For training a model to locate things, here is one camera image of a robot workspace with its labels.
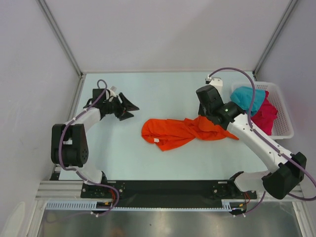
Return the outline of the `orange t-shirt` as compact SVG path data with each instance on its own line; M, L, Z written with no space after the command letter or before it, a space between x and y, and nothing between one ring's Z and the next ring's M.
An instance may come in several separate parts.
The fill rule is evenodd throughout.
M219 125L214 125L203 116L184 120L151 118L144 123L141 136L163 152L179 148L195 139L202 141L218 141L225 138L238 140L235 135Z

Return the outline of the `teal t-shirt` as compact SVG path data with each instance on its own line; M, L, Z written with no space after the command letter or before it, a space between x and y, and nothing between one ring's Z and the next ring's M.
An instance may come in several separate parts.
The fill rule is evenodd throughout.
M232 102L236 103L243 110L248 111L250 103L252 101L253 89L247 86L241 86L235 89L231 95L230 99ZM255 98L253 106L251 109L251 116L254 116L257 111L260 109L263 101L265 99L265 91L261 89L255 90Z

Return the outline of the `white plastic basket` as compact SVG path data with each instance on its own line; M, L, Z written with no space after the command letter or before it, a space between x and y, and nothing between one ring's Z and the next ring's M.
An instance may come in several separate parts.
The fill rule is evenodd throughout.
M287 112L284 99L279 87L271 82L255 82L256 89L261 89L269 92L268 100L278 110L277 119L274 121L272 136L273 140L289 139L294 136L293 126ZM247 83L235 83L232 85L231 93L241 86L252 88Z

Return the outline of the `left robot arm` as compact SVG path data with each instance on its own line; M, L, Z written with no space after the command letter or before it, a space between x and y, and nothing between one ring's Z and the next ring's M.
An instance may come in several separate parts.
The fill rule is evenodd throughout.
M139 108L115 88L96 88L83 110L70 121L55 124L51 135L51 160L65 171L76 173L84 182L92 185L92 192L102 198L108 194L109 185L102 180L101 170L87 165L89 149L86 133L106 115L114 115L123 121L134 117L132 111Z

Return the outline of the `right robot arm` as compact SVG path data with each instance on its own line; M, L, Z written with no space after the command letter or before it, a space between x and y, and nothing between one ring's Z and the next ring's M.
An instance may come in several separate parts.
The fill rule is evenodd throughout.
M266 171L240 171L230 178L228 193L233 198L246 191L266 191L276 199L283 199L304 178L301 168L306 166L302 153L293 154L280 146L255 125L250 125L247 113L234 102L223 103L218 90L206 85L196 91L199 115L236 136L266 166Z

